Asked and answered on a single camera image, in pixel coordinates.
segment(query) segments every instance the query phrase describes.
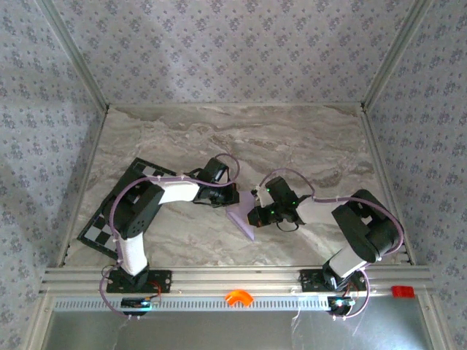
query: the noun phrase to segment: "checkerboard calibration pattern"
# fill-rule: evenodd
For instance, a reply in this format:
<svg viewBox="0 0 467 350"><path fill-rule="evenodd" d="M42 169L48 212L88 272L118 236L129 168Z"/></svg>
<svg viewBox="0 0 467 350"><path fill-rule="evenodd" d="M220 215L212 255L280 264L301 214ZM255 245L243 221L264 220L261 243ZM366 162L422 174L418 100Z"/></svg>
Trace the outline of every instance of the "checkerboard calibration pattern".
<svg viewBox="0 0 467 350"><path fill-rule="evenodd" d="M152 164L141 158L136 158L129 168L140 171L146 176L176 176L173 171ZM93 215L93 218L89 220L85 228L78 235L77 239L113 259L117 259L117 246L112 239L110 226L105 222L104 215L102 215L103 209L104 206L101 205Z"/></svg>

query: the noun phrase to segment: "floral wallpaper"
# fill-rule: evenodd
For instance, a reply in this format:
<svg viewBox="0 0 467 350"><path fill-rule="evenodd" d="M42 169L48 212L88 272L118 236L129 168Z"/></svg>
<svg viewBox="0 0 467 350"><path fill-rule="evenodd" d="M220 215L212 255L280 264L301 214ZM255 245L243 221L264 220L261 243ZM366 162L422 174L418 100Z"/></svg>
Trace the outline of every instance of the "floral wallpaper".
<svg viewBox="0 0 467 350"><path fill-rule="evenodd" d="M437 0L371 110L420 264L467 349L467 3Z"/></svg>
<svg viewBox="0 0 467 350"><path fill-rule="evenodd" d="M17 349L101 115L36 3L0 12L0 349Z"/></svg>
<svg viewBox="0 0 467 350"><path fill-rule="evenodd" d="M413 1L63 0L111 104L360 101Z"/></svg>

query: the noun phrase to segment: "patterned wallpaper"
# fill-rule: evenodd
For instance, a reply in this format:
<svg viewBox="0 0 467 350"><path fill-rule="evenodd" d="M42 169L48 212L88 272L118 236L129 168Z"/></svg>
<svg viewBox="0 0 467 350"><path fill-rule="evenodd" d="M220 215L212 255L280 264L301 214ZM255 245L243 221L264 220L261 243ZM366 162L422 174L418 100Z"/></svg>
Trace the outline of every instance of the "patterned wallpaper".
<svg viewBox="0 0 467 350"><path fill-rule="evenodd" d="M371 111L418 263L467 349L467 3L438 0Z"/></svg>
<svg viewBox="0 0 467 350"><path fill-rule="evenodd" d="M63 0L111 104L360 101L412 0Z"/></svg>
<svg viewBox="0 0 467 350"><path fill-rule="evenodd" d="M0 12L0 349L17 349L101 116L36 3Z"/></svg>

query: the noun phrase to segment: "marble surface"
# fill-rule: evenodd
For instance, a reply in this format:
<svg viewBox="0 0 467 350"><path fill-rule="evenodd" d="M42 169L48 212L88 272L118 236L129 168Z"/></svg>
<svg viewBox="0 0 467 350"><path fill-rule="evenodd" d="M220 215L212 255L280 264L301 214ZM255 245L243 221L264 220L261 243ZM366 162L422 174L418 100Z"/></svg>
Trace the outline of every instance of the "marble surface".
<svg viewBox="0 0 467 350"><path fill-rule="evenodd" d="M251 190L279 167L300 171L320 197L366 188L382 200L360 119L332 106L170 106L110 109L85 189L73 237L135 157L181 173L221 152L238 157L240 190ZM229 160L226 163L234 168ZM309 189L282 174L298 194ZM225 209L192 203L163 205L144 235L151 266L317 265L344 245L337 225L312 224L293 233L275 225L248 240ZM66 265L112 260L72 239Z"/></svg>

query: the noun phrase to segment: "orange clip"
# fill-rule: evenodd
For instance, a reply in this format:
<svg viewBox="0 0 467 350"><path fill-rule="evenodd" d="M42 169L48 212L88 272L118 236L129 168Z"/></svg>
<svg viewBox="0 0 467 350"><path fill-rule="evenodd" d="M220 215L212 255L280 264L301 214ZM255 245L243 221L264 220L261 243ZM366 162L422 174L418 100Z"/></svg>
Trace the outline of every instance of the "orange clip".
<svg viewBox="0 0 467 350"><path fill-rule="evenodd" d="M236 289L225 296L225 301L227 301L230 306L234 306L237 301L242 303L244 306L250 306L253 302L253 297L244 290Z"/></svg>

